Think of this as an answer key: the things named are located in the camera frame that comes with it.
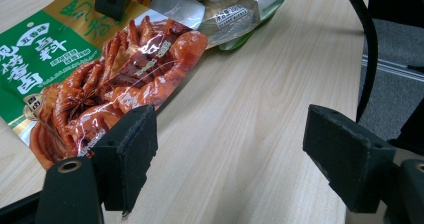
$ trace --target wooden table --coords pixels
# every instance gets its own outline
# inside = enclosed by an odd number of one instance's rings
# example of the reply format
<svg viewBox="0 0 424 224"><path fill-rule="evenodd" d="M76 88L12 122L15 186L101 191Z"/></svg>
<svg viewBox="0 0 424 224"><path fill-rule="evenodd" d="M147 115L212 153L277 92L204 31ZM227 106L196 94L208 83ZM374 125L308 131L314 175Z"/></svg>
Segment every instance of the wooden table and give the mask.
<svg viewBox="0 0 424 224"><path fill-rule="evenodd" d="M52 0L1 0L0 32ZM106 223L344 223L302 151L309 104L355 117L364 36L348 0L286 0L234 53L208 50L159 113L159 150L134 211ZM45 171L1 122L0 207Z"/></svg>

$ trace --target floor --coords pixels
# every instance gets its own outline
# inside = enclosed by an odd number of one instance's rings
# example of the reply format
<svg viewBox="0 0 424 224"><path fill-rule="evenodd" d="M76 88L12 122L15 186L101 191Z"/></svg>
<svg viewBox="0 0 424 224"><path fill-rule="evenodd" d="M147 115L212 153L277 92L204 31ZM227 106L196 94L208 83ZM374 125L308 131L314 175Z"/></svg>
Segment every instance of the floor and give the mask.
<svg viewBox="0 0 424 224"><path fill-rule="evenodd" d="M379 61L373 92L359 124L383 140L397 138L400 129L424 98L424 73L408 66L424 67L424 28L374 19L379 41ZM361 87L365 79L365 45ZM399 150L395 163L404 159L424 159ZM384 203L376 214L347 212L346 224L383 224Z"/></svg>

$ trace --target snack package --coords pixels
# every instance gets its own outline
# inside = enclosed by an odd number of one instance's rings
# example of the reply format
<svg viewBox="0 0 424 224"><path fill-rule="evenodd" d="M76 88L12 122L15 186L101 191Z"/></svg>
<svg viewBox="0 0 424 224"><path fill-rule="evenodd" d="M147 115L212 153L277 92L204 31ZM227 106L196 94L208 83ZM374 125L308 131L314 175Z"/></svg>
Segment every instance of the snack package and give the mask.
<svg viewBox="0 0 424 224"><path fill-rule="evenodd" d="M1 117L46 169L93 155L129 110L159 108L208 43L136 3L117 22L94 0L55 0L0 40Z"/></svg>
<svg viewBox="0 0 424 224"><path fill-rule="evenodd" d="M208 37L208 47L232 50L272 18L285 0L134 0Z"/></svg>

